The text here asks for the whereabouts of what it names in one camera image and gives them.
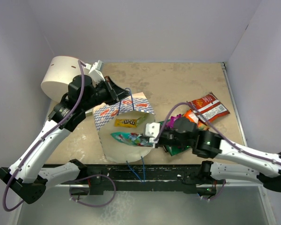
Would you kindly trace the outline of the magenta snack bag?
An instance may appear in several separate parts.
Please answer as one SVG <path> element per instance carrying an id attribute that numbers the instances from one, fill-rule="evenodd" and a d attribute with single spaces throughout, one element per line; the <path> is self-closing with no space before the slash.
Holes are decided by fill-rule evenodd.
<path id="1" fill-rule="evenodd" d="M 166 122 L 166 128 L 173 128 L 174 127 L 174 122 L 182 117 L 181 114 L 178 114 L 176 116 L 171 116 L 170 119 L 167 120 Z"/>

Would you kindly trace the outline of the green chips bag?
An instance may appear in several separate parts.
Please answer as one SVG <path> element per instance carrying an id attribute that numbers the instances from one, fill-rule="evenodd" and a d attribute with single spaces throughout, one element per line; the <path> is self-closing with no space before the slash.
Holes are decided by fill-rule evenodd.
<path id="1" fill-rule="evenodd" d="M 173 123 L 170 120 L 167 120 L 165 122 L 166 126 L 165 129 L 173 129 Z M 190 147 L 177 147 L 177 146 L 169 146 L 169 145 L 163 145 L 162 148 L 165 152 L 169 153 L 171 156 L 180 154 L 184 151 L 187 151 L 190 149 Z"/>

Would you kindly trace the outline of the yellow snack bag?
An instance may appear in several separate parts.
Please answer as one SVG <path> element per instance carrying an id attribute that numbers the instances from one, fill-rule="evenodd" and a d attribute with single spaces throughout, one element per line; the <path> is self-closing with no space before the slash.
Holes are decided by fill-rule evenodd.
<path id="1" fill-rule="evenodd" d="M 137 120 L 136 119 L 115 119 L 115 127 L 124 127 L 124 128 L 136 128 Z"/>

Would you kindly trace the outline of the blue checkered paper bag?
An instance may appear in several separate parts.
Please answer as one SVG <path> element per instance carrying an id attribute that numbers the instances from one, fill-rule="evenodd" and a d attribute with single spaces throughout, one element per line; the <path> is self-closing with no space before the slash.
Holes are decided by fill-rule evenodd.
<path id="1" fill-rule="evenodd" d="M 93 110 L 94 122 L 105 158 L 118 164 L 129 164 L 143 160 L 152 147 L 129 146 L 115 140 L 111 133 L 130 132 L 143 134 L 147 123 L 155 122 L 155 111 L 144 93 L 130 95 L 114 105 L 102 104 Z M 115 127 L 115 119 L 138 119 L 148 113 L 145 122 L 136 128 Z"/>

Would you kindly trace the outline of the teal snack bag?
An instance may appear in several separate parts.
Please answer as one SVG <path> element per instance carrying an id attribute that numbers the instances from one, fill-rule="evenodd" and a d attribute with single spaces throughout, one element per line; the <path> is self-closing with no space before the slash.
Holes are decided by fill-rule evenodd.
<path id="1" fill-rule="evenodd" d="M 114 132 L 111 136 L 120 143 L 124 143 L 129 146 L 138 147 L 152 147 L 153 144 L 149 142 L 149 138 L 143 134 L 138 133 L 126 133 L 126 132 Z"/>

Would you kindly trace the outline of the red orange snack bag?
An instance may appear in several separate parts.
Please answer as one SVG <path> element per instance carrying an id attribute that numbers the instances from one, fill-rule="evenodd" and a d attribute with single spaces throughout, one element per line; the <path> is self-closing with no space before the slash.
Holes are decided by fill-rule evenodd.
<path id="1" fill-rule="evenodd" d="M 212 92 L 190 103 L 199 112 L 194 112 L 195 115 L 204 123 L 206 123 L 206 121 L 213 122 L 217 118 L 230 114 L 230 111 Z"/>

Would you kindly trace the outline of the light green snack bag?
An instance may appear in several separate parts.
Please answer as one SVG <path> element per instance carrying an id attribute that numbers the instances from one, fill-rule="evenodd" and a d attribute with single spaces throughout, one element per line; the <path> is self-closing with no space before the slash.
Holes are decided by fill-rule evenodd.
<path id="1" fill-rule="evenodd" d="M 145 122 L 148 117 L 148 113 L 144 113 L 141 117 L 139 117 L 136 121 L 136 125 L 139 126 L 141 123 Z"/>

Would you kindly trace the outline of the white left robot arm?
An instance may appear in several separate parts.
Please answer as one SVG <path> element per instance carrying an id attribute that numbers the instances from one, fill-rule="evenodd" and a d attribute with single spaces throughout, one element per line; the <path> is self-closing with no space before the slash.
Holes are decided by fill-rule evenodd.
<path id="1" fill-rule="evenodd" d="M 85 182 L 88 168 L 77 159 L 55 168 L 43 166 L 59 144 L 86 118 L 87 110 L 102 103 L 114 105 L 128 96 L 130 92 L 116 85 L 109 76 L 97 85 L 87 75 L 75 76 L 32 145 L 10 167 L 0 168 L 0 179 L 6 184 L 6 190 L 12 189 L 23 202 L 32 204 L 55 185 Z"/>

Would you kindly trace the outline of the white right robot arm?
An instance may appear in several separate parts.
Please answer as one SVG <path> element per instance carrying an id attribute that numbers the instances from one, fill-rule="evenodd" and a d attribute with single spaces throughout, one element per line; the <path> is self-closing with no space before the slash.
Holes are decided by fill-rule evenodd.
<path id="1" fill-rule="evenodd" d="M 281 193 L 281 152 L 268 153 L 240 145 L 208 130 L 200 130 L 185 117 L 177 119 L 172 127 L 165 123 L 156 126 L 156 143 L 191 148 L 192 153 L 206 159 L 233 162 L 231 166 L 204 162 L 199 171 L 203 183 L 212 180 L 248 180 L 264 188 Z"/>

